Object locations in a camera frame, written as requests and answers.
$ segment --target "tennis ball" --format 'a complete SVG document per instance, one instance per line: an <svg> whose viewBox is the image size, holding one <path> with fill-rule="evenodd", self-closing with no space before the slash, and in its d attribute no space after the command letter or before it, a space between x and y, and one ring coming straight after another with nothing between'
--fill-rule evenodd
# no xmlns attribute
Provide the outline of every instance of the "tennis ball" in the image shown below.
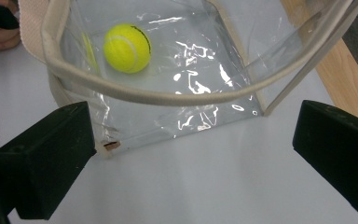
<svg viewBox="0 0 358 224"><path fill-rule="evenodd" d="M150 61L150 41L135 25L119 24L106 33L103 54L116 70L136 73L144 69Z"/></svg>

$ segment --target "wooden edge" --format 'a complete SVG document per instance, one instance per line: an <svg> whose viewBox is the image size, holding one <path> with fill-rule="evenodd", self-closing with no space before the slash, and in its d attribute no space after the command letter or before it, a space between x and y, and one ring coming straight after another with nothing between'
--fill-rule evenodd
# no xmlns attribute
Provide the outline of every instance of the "wooden edge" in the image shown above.
<svg viewBox="0 0 358 224"><path fill-rule="evenodd" d="M334 105L358 117L358 64L342 39L316 70Z"/></svg>

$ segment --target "table surface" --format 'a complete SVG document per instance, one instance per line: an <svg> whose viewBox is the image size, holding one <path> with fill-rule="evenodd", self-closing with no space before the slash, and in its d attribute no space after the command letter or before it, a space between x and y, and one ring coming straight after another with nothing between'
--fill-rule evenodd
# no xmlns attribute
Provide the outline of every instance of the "table surface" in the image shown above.
<svg viewBox="0 0 358 224"><path fill-rule="evenodd" d="M292 147L303 100L332 104L312 71L267 118L91 158L48 223L358 223ZM0 146L57 106L46 66L0 52ZM16 223L46 223L19 220Z"/></svg>

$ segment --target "transparent plastic bag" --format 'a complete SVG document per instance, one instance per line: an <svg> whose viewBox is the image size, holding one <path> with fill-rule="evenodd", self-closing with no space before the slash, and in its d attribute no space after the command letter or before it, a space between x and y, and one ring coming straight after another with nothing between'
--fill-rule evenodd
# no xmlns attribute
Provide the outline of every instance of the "transparent plastic bag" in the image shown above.
<svg viewBox="0 0 358 224"><path fill-rule="evenodd" d="M63 77L67 99L89 102L103 145L140 147L259 117L316 64L312 57L328 50L358 8L351 1L306 2L289 16L276 0L73 0L58 34L60 56L78 74L118 88L106 94L108 88L65 78L68 71L52 73ZM135 24L150 39L152 59L139 73L120 73L103 57L103 37L120 23Z"/></svg>

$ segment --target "beige fabric trim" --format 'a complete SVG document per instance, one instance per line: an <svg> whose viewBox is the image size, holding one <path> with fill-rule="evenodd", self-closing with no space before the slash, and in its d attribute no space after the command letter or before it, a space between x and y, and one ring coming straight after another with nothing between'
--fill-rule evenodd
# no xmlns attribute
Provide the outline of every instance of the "beige fabric trim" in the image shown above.
<svg viewBox="0 0 358 224"><path fill-rule="evenodd" d="M42 21L48 10L48 0L19 0L21 41L36 59L45 62L42 48Z"/></svg>

